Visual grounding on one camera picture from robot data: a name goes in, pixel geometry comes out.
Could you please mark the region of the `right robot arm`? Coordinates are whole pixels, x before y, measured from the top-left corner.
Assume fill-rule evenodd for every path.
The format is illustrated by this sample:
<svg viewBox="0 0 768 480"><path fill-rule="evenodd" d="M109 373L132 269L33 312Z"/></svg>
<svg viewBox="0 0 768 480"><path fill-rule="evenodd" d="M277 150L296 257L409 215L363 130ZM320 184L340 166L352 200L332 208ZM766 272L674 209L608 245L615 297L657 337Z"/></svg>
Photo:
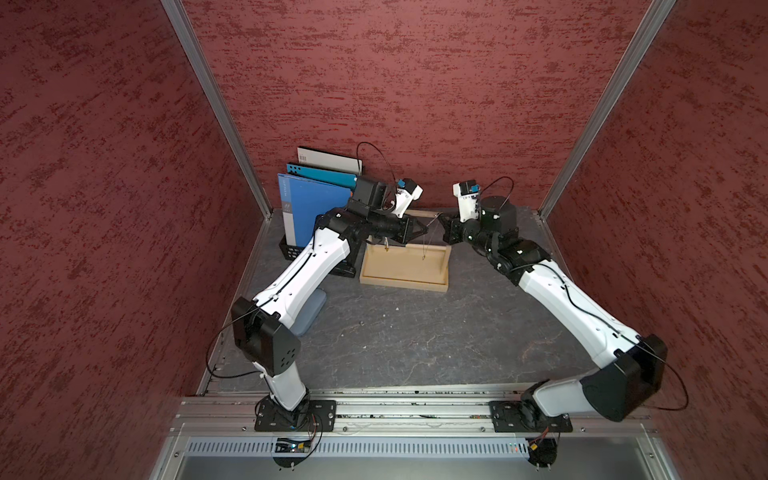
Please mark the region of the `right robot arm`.
<svg viewBox="0 0 768 480"><path fill-rule="evenodd" d="M597 413L621 422L663 380L667 347L641 336L598 305L538 243L520 236L513 205L499 196L460 198L439 221L444 241L466 243L496 272L543 305L581 344L595 367L581 376L544 380L526 390L519 411L528 428L566 414Z"/></svg>

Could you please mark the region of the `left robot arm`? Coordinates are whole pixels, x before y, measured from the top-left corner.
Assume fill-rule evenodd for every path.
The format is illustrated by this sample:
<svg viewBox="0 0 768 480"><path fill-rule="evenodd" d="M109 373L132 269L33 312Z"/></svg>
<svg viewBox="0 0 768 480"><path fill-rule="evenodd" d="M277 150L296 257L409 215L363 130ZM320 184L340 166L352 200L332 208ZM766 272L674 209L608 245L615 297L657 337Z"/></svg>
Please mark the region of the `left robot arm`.
<svg viewBox="0 0 768 480"><path fill-rule="evenodd" d="M340 263L353 264L371 237L405 245L424 235L427 227L406 213L423 189L410 178L395 183L393 204L385 205L388 185L362 177L343 207L334 207L314 221L308 244L267 288L253 299L239 298L232 316L235 346L263 375L270 400L293 414L308 398L295 365L301 342L297 331L318 312L315 294Z"/></svg>

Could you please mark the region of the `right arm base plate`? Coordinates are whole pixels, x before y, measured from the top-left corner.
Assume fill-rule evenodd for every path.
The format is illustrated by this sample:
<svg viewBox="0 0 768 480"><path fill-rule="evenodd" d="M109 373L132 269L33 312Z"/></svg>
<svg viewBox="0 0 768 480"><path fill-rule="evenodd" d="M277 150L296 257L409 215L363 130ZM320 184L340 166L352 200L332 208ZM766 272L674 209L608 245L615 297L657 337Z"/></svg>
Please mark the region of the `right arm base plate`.
<svg viewBox="0 0 768 480"><path fill-rule="evenodd" d="M490 417L495 433L571 433L573 425L566 415L546 416L528 401L491 401Z"/></svg>

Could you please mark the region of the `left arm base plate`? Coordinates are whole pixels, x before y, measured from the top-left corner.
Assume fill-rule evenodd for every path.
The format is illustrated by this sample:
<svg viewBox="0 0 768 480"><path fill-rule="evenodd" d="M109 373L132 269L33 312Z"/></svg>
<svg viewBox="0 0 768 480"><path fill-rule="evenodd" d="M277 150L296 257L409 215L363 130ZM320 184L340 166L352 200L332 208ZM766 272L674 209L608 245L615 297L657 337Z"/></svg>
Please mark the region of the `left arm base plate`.
<svg viewBox="0 0 768 480"><path fill-rule="evenodd" d="M287 410L270 397L254 408L256 432L327 433L334 430L337 402L304 399L294 410Z"/></svg>

